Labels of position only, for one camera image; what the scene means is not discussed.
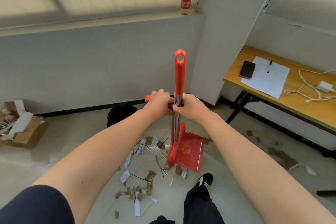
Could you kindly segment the scattered cardboard scraps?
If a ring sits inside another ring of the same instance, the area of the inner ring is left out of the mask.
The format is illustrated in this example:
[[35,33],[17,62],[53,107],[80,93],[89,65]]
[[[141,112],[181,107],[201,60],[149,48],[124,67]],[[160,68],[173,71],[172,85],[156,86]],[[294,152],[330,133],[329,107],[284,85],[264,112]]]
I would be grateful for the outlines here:
[[319,177],[321,173],[311,164],[313,155],[305,152],[307,148],[298,142],[281,141],[264,136],[254,129],[246,130],[247,138],[275,160],[293,177]]

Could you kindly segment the black trash bag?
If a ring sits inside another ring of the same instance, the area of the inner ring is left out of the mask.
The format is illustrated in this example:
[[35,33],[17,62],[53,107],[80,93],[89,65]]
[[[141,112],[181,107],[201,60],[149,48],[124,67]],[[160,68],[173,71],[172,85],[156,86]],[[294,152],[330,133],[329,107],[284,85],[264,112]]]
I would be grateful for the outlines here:
[[107,115],[107,128],[128,118],[137,111],[138,109],[130,104],[116,105],[115,107],[111,108]]

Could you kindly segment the person's right hand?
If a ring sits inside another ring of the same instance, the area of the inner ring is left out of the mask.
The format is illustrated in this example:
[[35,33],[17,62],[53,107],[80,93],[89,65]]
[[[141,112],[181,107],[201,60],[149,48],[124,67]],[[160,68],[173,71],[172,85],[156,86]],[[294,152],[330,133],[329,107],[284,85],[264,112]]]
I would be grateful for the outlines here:
[[175,104],[173,110],[176,114],[182,115],[201,126],[203,126],[205,119],[211,112],[204,103],[193,94],[191,94],[191,104],[189,106],[182,107]]

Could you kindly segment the person's left hand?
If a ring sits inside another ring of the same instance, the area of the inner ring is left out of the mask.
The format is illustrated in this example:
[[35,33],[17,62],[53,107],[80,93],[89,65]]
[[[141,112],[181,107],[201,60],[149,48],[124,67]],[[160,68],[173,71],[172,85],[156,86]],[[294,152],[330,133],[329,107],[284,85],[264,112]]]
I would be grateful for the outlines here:
[[163,89],[152,92],[149,102],[143,108],[152,120],[158,120],[166,115],[166,96],[170,94]]

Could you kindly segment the wooden folding table black legs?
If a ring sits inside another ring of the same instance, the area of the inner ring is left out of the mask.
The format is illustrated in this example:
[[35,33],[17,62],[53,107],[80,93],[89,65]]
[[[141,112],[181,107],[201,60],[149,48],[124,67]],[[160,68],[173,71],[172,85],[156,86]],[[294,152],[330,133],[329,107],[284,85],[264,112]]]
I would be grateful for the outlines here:
[[[239,72],[243,62],[252,62],[256,56],[272,60],[290,69],[279,99],[241,83],[242,77],[239,76]],[[282,57],[244,46],[223,78],[225,83],[242,90],[231,104],[231,109],[234,111],[227,122],[230,123],[238,113],[244,111],[246,104],[262,102],[288,115],[280,116],[282,120],[280,123],[284,122],[279,125],[284,128],[281,130],[283,133],[290,130],[300,135],[300,138],[294,136],[296,140],[305,139],[314,145],[314,149],[321,151],[323,156],[336,159],[336,95],[329,93],[324,99],[317,101],[315,100],[318,97],[317,93],[308,86],[301,89],[304,95],[292,92],[298,91],[299,86],[303,84],[300,71],[313,73],[308,75],[307,79],[313,86],[320,81],[325,81],[335,86],[336,90],[336,75],[320,72]]]

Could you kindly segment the black trousers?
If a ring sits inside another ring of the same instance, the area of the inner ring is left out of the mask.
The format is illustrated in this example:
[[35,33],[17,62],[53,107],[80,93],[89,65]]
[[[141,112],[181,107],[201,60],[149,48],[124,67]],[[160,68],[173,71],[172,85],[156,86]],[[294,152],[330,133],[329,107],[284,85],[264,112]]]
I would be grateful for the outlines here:
[[208,192],[211,183],[193,187],[183,205],[183,224],[225,224]]

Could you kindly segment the white charger plug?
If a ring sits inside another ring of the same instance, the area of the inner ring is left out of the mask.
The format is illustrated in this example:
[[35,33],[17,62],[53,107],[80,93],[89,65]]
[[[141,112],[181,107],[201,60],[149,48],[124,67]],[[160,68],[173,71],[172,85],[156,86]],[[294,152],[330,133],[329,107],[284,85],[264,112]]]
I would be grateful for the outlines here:
[[335,92],[333,85],[325,81],[320,81],[316,88],[325,93]]

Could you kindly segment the black shoe white stripes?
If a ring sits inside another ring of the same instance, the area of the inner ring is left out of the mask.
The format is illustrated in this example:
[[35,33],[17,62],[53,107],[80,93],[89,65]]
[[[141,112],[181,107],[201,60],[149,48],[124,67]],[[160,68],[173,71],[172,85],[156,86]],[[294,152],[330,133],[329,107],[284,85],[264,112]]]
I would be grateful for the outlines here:
[[208,187],[213,183],[213,175],[211,173],[205,173],[203,174],[199,180],[196,182],[194,188],[206,188],[208,189]]

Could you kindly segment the person's right forearm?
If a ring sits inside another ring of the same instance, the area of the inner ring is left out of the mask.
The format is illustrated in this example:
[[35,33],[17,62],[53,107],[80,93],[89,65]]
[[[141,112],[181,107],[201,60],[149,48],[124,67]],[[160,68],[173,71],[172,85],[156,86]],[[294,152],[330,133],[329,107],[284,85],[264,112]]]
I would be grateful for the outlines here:
[[336,217],[292,175],[218,114],[206,109],[194,120],[215,143],[265,224],[336,224]]

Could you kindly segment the red broom with metal pole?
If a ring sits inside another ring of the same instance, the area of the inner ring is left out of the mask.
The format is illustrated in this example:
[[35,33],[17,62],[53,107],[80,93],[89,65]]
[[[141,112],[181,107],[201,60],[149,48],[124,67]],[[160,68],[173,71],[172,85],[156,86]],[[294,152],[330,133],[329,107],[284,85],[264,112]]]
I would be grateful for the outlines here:
[[[174,86],[174,106],[181,107],[183,103],[183,93],[186,77],[186,61],[187,54],[184,50],[179,49],[175,52],[175,86]],[[173,168],[177,159],[179,144],[182,136],[180,136],[181,121],[180,117],[173,116],[171,118],[171,144],[168,150],[166,167]]]

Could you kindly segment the red long-handled dustpan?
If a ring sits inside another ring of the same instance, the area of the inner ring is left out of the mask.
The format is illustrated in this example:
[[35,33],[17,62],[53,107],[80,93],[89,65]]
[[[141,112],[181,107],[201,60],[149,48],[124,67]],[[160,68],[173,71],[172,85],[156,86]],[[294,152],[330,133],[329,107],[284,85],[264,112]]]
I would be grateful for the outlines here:
[[185,124],[175,116],[171,117],[170,125],[171,142],[166,167],[173,168],[175,165],[179,165],[200,173],[205,138],[188,132]]

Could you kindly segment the black smartphone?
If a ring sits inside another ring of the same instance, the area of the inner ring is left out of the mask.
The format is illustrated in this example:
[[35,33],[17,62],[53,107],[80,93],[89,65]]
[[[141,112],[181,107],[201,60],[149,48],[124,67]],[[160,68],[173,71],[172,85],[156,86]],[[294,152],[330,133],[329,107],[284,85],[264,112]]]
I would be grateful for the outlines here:
[[244,61],[239,72],[239,76],[245,79],[251,79],[255,70],[256,64],[250,61]]

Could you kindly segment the person's left forearm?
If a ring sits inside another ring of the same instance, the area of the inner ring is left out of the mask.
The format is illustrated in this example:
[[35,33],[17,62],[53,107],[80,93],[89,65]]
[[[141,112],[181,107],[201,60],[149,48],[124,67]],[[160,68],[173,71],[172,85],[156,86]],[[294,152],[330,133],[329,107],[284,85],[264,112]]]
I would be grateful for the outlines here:
[[105,184],[115,174],[138,138],[172,110],[149,105],[86,140],[32,185],[57,189],[67,199],[76,224],[83,224]]

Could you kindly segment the white paper sheet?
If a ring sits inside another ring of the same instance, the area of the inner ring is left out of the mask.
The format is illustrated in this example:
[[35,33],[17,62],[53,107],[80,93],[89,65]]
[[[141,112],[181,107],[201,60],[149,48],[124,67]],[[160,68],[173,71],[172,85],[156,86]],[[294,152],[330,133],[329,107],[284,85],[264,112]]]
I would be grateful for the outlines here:
[[258,56],[252,62],[256,64],[252,78],[242,78],[241,83],[279,99],[290,69],[274,61],[269,65],[270,60]]

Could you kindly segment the dark navy sleeve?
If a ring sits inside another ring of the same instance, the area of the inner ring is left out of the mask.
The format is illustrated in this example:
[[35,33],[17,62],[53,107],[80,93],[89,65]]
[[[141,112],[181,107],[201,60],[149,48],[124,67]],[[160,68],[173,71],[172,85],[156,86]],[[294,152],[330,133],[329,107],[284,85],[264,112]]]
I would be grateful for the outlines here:
[[34,185],[0,209],[0,224],[75,224],[75,219],[61,192],[48,185]]

